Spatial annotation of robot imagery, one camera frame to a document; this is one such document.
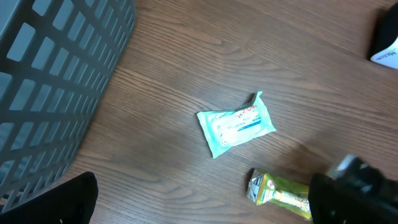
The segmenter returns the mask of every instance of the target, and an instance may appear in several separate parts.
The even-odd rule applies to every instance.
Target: crumpled plastic packet
[[[306,219],[311,219],[308,191],[307,185],[255,170],[249,181],[247,196],[256,205],[274,203]]]
[[[197,114],[213,158],[232,146],[276,131],[267,107],[257,92],[251,102],[234,111],[206,111]]]

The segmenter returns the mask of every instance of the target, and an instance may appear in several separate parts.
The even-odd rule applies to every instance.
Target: laundry basket
[[[0,1],[0,213],[69,168],[135,11],[133,0]]]

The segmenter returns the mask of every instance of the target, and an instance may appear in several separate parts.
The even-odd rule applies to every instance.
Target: brown wooden surface
[[[71,169],[92,223],[307,223],[245,197],[262,168],[308,183],[353,152],[398,179],[398,71],[365,60],[394,0],[137,0],[133,37]],[[276,133],[217,159],[196,113],[262,90]]]

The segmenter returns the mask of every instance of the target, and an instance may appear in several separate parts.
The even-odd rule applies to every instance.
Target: green and yellow packet
[[[311,219],[308,186],[255,170],[249,181],[248,198],[257,205],[271,202]]]

